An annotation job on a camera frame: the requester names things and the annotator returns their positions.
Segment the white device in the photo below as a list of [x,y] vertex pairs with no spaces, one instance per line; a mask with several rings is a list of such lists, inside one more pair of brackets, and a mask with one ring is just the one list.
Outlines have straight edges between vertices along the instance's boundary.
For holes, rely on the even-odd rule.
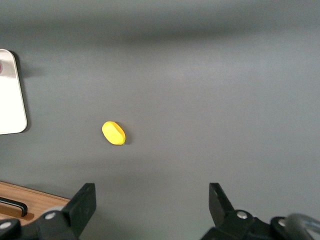
[[0,135],[20,133],[26,127],[16,60],[11,52],[0,49]]

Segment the black handle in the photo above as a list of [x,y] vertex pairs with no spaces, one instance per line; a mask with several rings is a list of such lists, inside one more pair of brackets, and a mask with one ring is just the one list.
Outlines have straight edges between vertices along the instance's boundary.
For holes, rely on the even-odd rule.
[[8,204],[8,205],[20,208],[22,210],[21,217],[24,217],[28,213],[28,207],[23,202],[0,197],[0,203]]
[[235,209],[219,183],[209,185],[209,210],[215,227],[220,227],[228,213]]

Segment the yellow candy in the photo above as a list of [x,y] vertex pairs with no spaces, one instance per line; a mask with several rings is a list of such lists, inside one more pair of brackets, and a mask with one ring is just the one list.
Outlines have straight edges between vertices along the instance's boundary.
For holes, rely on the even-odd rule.
[[125,132],[114,121],[107,121],[102,126],[105,138],[114,145],[123,145],[126,141]]

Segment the yellow object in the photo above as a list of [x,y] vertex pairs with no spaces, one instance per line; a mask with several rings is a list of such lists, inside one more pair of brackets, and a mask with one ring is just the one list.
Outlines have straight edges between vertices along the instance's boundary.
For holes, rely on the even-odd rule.
[[126,141],[125,132],[114,121],[107,121],[102,126],[105,138],[114,145],[123,145]]

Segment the wooden board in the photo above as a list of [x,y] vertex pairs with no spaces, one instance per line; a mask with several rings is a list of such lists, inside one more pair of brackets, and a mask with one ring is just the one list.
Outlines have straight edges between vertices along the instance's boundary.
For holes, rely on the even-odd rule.
[[21,217],[21,209],[0,203],[0,220],[17,218],[21,221],[21,225],[26,225],[36,220],[44,213],[45,210],[49,208],[55,206],[64,206],[69,202],[69,199],[63,197],[1,181],[0,197],[22,202],[27,205],[28,213],[26,216]]

